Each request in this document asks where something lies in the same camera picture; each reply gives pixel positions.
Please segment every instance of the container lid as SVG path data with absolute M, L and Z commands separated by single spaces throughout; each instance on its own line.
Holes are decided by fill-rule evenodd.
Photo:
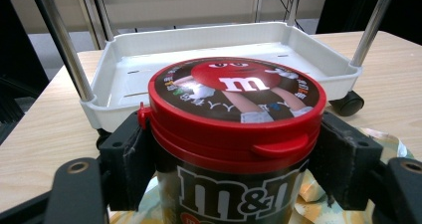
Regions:
M 322 87 L 299 71 L 231 57 L 166 67 L 148 91 L 152 132 L 167 151 L 230 172 L 277 170 L 304 159 L 326 102 Z

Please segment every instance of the silver metal rod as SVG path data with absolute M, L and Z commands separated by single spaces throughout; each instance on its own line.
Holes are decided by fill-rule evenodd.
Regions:
M 391 0 L 378 0 L 350 64 L 361 67 Z
M 112 33 L 111 25 L 109 24 L 105 2 L 104 0 L 94 0 L 94 3 L 96 4 L 100 22 L 102 24 L 103 30 L 105 31 L 105 38 L 110 42 L 114 40 L 114 34 Z
M 59 50 L 60 56 L 65 63 L 66 69 L 71 76 L 72 82 L 74 83 L 81 100 L 84 102 L 91 101 L 94 98 L 93 91 L 91 90 L 90 83 L 82 69 L 81 62 L 72 45 L 71 37 L 67 32 L 54 0 L 35 0 L 35 2 L 53 37 L 53 41 Z
M 296 13 L 298 12 L 299 0 L 293 0 L 291 10 L 289 12 L 288 26 L 295 26 Z

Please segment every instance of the light wood tabletop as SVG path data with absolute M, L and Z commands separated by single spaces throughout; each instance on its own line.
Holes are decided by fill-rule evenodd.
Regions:
M 314 37 L 351 58 L 361 32 Z M 92 80 L 102 51 L 79 53 Z M 422 159 L 422 47 L 378 32 L 354 90 L 364 108 L 343 117 L 353 126 L 389 132 Z M 0 146 L 0 212 L 51 189 L 55 171 L 79 157 L 98 157 L 98 133 L 61 69 Z

